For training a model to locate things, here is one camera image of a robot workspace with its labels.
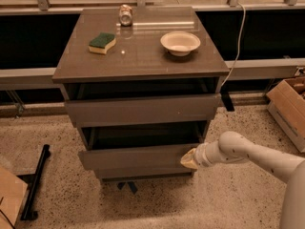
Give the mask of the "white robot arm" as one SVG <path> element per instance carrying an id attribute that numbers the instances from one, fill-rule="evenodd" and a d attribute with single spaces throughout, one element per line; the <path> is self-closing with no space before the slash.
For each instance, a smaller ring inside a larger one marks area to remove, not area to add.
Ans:
<path id="1" fill-rule="evenodd" d="M 254 144 L 228 131 L 217 141 L 192 148 L 180 163 L 197 170 L 217 163 L 251 161 L 286 184 L 279 229 L 305 229 L 305 158 Z"/>

